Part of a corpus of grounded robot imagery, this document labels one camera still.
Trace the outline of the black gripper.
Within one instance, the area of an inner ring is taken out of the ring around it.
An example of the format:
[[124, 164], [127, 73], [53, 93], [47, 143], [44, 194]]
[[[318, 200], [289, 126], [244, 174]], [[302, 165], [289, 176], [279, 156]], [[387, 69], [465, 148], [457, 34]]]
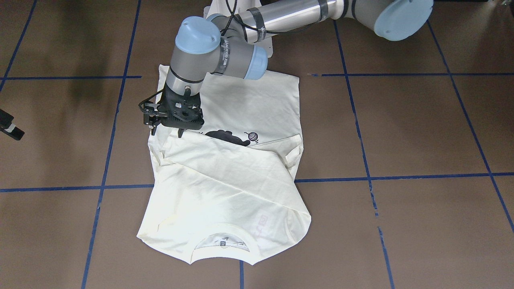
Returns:
[[182, 96], [171, 89], [165, 89], [158, 103], [159, 110], [166, 113], [160, 123], [166, 127], [178, 128], [178, 138], [182, 137], [185, 129], [200, 130], [204, 125], [200, 93]]

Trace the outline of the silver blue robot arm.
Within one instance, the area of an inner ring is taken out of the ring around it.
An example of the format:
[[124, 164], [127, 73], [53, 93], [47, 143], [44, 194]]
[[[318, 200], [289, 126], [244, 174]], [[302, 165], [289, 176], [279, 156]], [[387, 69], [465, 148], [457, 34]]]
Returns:
[[159, 126], [199, 130], [204, 125], [200, 88], [207, 74], [260, 79], [268, 64], [259, 42], [275, 35], [304, 31], [329, 18], [352, 18], [390, 41], [404, 40], [428, 20], [432, 0], [279, 0], [237, 10], [226, 1], [229, 15], [185, 18], [175, 37], [160, 100], [139, 108], [155, 135]]

